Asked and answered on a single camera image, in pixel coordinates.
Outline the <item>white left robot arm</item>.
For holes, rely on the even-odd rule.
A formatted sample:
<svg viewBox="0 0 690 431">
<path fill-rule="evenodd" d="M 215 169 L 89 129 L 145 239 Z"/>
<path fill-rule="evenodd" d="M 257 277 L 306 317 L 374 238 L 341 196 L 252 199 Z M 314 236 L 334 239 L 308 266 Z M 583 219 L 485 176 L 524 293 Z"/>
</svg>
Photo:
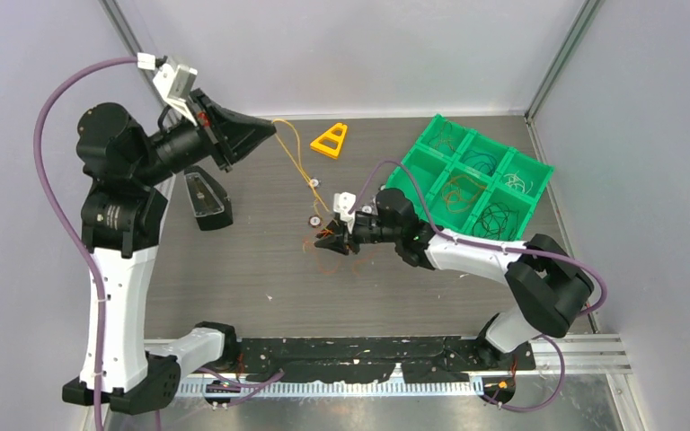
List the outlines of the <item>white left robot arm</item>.
<svg viewBox="0 0 690 431">
<path fill-rule="evenodd" d="M 204 365 L 232 370 L 241 345 L 233 326 L 198 323 L 159 348 L 144 342 L 146 297 L 169 204 L 159 185 L 205 158 L 229 171 L 277 129 L 189 96 L 191 114 L 148 134 L 120 104 L 90 108 L 77 124 L 76 152 L 92 185 L 81 209 L 80 249 L 91 261 L 89 352 L 62 390 L 65 402 L 105 404 L 131 416 L 167 407 L 182 379 Z"/>
</svg>

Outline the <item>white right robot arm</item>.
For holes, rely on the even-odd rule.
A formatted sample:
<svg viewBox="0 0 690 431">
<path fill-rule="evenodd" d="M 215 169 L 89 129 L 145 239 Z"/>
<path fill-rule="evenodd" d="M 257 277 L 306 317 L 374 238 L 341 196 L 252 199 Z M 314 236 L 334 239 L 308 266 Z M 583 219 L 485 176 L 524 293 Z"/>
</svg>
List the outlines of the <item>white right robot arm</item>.
<svg viewBox="0 0 690 431">
<path fill-rule="evenodd" d="M 548 235 L 525 242 L 463 235 L 420 218 L 394 188 L 377 193 L 373 213 L 355 206 L 354 194 L 334 195 L 333 219 L 317 235 L 315 247 L 349 255 L 363 244 L 391 243 L 412 267 L 464 272 L 509 289 L 515 306 L 495 314 L 473 341 L 474 358 L 489 368 L 502 367 L 537 336 L 564 337 L 594 291 L 586 272 Z"/>
</svg>

